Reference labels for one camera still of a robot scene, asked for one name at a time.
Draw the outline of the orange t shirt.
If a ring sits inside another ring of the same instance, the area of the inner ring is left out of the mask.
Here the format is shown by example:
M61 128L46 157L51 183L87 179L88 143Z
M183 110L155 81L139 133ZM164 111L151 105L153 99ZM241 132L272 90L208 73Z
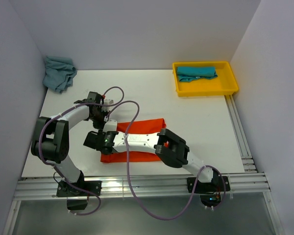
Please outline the orange t shirt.
M166 128L167 125L163 118L149 119L135 121L129 128L130 134L152 134L160 132L162 128ZM101 154L100 162L104 164L111 163L125 163L127 161L126 152L113 153L110 155ZM146 152L130 152L129 161L133 163L139 162L158 162L159 157L153 153Z

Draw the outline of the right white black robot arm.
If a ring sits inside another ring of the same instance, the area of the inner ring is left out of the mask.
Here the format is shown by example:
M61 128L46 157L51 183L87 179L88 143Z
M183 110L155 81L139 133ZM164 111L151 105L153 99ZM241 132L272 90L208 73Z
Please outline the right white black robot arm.
M183 168L196 176L203 187L212 191L219 185L219 174L195 156L186 141L167 128L139 130L130 128L129 133L120 128L116 131L99 130L87 134L84 146L99 151L103 163L159 162L171 168Z

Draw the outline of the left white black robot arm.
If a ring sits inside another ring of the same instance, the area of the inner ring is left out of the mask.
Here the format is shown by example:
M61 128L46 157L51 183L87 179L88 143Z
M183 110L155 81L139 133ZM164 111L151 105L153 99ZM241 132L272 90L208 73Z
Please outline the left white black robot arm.
M61 177L58 188L68 196L83 195L90 192L84 180L84 174L79 170L69 153L69 130L81 121L91 120L98 130L91 131L84 145L97 151L107 153L104 146L105 117L108 112L103 109L108 104L104 102L104 95L89 92L84 100L75 102L75 107L55 117L40 117L36 121L31 143L31 153L44 164L50 165Z

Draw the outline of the grey-blue crumpled t shirt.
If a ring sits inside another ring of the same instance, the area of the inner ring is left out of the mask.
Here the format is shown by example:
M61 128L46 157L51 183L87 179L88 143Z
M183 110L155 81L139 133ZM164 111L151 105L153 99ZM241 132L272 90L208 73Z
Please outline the grey-blue crumpled t shirt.
M61 94L68 87L73 85L73 78L77 70L71 58L66 57L45 57L45 77L43 85L48 89Z

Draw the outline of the teal rolled t shirt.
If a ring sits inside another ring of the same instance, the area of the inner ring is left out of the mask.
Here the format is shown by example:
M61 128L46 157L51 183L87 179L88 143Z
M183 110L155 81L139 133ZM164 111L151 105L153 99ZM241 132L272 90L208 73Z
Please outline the teal rolled t shirt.
M192 82L199 79L211 80L218 77L215 67L178 67L176 75L179 82Z

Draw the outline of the yellow plastic tray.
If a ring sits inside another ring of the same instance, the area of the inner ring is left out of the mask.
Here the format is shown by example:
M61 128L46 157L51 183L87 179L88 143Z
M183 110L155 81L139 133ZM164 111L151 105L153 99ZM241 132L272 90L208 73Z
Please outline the yellow plastic tray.
M181 67L214 67L217 77L181 82L177 69ZM174 62L172 64L176 92L179 97L233 95L239 91L237 80L227 61Z

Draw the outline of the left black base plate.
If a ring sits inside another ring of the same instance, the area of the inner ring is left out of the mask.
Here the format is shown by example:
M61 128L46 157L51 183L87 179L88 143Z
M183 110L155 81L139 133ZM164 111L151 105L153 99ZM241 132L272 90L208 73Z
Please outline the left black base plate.
M102 181L85 181L76 187L70 186L67 182L61 181L56 192L57 197L79 197L100 196Z

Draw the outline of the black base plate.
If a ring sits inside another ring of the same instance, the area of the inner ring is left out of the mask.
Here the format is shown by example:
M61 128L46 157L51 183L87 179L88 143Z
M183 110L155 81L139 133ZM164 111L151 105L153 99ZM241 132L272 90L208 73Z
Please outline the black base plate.
M100 196L102 181L85 181L76 187L70 186L67 182L61 181L56 192L57 197L79 197Z
M225 191L228 192L231 190L230 183L228 180L228 177L223 176L223 179L221 177L214 177L213 181L210 183L201 183L200 181L197 182L195 193L196 194L209 194L216 192L217 190L223 191L225 188Z

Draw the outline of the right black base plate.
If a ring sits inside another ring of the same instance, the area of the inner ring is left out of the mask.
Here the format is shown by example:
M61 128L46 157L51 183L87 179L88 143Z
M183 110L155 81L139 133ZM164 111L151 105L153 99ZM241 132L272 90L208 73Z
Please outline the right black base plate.
M217 190L223 191L225 188L225 191L228 192L231 190L230 183L228 180L228 177L223 176L223 179L221 177L214 177L213 181L210 183L201 183L200 181L197 182L195 193L196 194L209 194L216 192Z

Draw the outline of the aluminium right side rail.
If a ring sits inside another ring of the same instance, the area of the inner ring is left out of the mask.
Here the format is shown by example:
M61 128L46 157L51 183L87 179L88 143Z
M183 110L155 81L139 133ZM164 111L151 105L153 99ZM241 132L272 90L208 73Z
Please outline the aluminium right side rail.
M234 129L245 173L257 173L258 171L247 143L245 132L234 102L234 98L231 95L225 95L224 98Z

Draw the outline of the aluminium front rail frame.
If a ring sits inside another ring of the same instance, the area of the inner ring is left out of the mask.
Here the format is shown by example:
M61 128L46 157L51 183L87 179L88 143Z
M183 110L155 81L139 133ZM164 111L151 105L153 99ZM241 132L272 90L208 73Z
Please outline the aluminium front rail frame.
M274 234L285 233L264 173L226 174L226 179L226 185L229 186L227 195L230 197L235 193L261 192ZM126 198L132 195L126 177L98 177L97 180L102 182L101 198ZM180 196L188 193L186 175L134 176L131 182L135 193L141 197ZM12 234L22 201L50 199L56 199L56 182L52 177L24 178L18 181L3 234Z

